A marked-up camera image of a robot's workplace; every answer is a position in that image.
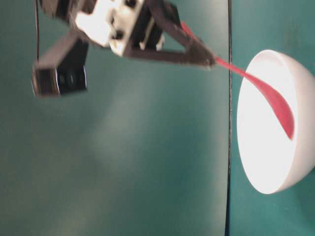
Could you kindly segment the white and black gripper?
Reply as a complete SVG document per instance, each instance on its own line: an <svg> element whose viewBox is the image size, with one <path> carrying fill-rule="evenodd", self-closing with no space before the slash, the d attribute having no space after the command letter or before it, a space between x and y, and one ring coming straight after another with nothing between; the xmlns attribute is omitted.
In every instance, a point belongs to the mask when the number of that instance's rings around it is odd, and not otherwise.
<svg viewBox="0 0 315 236"><path fill-rule="evenodd" d="M215 54L180 21L166 0L42 0L45 15L69 25L80 39L127 58L211 69ZM163 33L185 49L164 51Z"/></svg>

